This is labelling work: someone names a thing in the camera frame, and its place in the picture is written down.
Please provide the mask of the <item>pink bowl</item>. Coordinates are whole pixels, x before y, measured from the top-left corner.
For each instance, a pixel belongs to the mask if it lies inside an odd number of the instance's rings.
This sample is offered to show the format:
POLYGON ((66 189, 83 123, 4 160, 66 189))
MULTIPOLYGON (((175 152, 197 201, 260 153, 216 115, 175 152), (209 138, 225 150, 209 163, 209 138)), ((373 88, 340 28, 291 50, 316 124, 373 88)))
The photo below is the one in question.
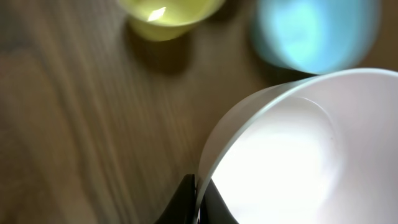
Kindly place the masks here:
POLYGON ((396 223, 397 73, 356 68, 258 91, 217 123, 198 167, 238 223, 396 223))

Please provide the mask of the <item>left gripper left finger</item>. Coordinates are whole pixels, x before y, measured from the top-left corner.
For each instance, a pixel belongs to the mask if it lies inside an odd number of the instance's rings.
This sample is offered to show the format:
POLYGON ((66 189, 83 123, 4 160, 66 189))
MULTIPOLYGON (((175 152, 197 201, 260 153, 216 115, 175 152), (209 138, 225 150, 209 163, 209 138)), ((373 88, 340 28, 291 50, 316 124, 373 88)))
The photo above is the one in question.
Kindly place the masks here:
POLYGON ((155 224, 192 224, 196 201, 195 191, 195 175, 185 175, 155 224))

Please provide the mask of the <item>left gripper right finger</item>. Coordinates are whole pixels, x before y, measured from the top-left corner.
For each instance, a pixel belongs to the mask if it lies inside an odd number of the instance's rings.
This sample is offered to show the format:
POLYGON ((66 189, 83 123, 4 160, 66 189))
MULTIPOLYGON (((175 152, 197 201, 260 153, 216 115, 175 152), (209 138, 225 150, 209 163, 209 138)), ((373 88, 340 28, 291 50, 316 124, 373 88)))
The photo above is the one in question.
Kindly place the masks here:
POLYGON ((201 224, 238 224, 228 210, 212 180, 208 184, 200 207, 201 224))

